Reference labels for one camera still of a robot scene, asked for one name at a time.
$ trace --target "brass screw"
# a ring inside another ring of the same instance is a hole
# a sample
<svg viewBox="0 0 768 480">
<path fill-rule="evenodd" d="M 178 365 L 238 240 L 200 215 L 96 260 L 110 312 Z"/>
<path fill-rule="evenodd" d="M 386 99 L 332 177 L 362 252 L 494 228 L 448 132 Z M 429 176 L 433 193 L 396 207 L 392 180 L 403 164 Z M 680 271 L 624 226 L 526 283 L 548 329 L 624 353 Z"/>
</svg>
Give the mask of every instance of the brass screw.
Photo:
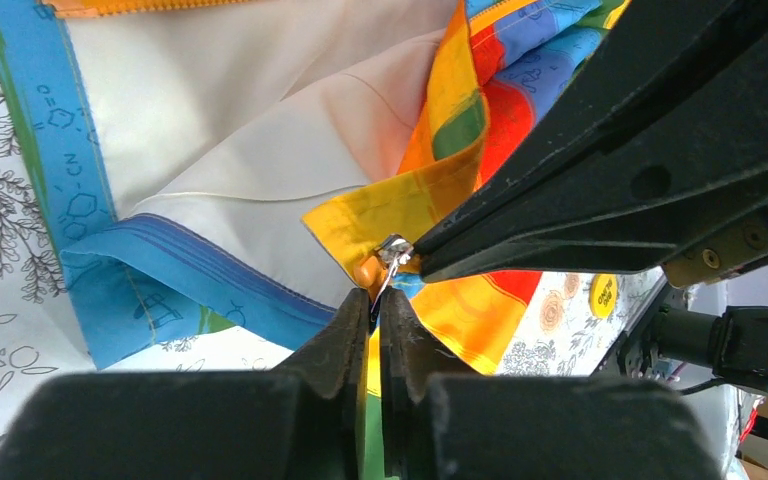
<svg viewBox="0 0 768 480">
<path fill-rule="evenodd" d="M 704 261 L 705 265 L 708 265 L 710 268 L 720 268 L 720 256 L 710 248 L 702 250 L 702 261 Z"/>
<path fill-rule="evenodd" d="M 754 250 L 761 250 L 767 246 L 767 242 L 764 241 L 764 231 L 756 225 L 743 227 L 743 241 Z"/>
</svg>

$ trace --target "tablecloth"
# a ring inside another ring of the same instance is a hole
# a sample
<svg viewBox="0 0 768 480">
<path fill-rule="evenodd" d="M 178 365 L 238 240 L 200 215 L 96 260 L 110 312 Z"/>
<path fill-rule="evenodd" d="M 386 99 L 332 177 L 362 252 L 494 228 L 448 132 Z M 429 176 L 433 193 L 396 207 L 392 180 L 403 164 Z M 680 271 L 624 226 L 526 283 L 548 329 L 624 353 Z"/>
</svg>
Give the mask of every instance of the tablecloth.
<svg viewBox="0 0 768 480">
<path fill-rule="evenodd" d="M 547 273 L 499 372 L 587 375 L 663 281 L 659 270 L 620 276 L 607 318 L 589 306 L 589 274 Z M 111 369 L 267 369 L 289 350 L 240 327 L 165 342 Z M 48 243 L 0 87 L 0 439 L 36 386 L 54 376 L 92 371 L 60 265 Z"/>
</svg>

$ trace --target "yellow button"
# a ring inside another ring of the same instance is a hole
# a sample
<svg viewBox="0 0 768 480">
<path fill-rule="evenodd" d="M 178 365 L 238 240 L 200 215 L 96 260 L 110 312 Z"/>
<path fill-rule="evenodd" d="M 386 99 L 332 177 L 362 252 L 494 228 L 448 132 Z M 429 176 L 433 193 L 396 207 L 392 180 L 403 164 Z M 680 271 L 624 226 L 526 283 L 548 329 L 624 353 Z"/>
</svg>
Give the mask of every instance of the yellow button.
<svg viewBox="0 0 768 480">
<path fill-rule="evenodd" d="M 599 274 L 590 282 L 590 311 L 598 318 L 607 318 L 617 304 L 617 276 Z"/>
</svg>

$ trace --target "brown circle print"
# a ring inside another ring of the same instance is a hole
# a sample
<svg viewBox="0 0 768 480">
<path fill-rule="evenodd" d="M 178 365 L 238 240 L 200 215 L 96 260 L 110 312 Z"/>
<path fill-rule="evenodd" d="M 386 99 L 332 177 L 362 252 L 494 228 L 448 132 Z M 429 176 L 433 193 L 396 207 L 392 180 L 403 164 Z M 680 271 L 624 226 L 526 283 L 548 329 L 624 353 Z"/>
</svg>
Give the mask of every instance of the brown circle print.
<svg viewBox="0 0 768 480">
<path fill-rule="evenodd" d="M 543 299 L 543 305 L 540 307 L 540 328 L 545 333 L 552 333 L 557 330 L 564 320 L 564 299 L 561 292 L 552 290 Z"/>
<path fill-rule="evenodd" d="M 564 297 L 572 298 L 578 293 L 578 286 L 581 283 L 581 278 L 577 273 L 568 273 L 564 279 Z"/>
</svg>

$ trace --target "folded fabric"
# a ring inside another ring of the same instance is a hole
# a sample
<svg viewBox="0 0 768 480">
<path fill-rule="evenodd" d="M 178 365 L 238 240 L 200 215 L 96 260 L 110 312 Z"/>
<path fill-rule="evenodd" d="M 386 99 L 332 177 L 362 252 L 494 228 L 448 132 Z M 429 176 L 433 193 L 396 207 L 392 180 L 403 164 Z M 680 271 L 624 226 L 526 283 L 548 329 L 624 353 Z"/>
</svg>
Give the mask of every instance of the folded fabric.
<svg viewBox="0 0 768 480">
<path fill-rule="evenodd" d="M 353 262 L 493 174 L 621 6 L 277 0 L 64 23 L 0 2 L 0 78 L 96 365 L 232 322 L 301 346 Z M 492 373 L 539 279 L 394 285 Z"/>
</svg>

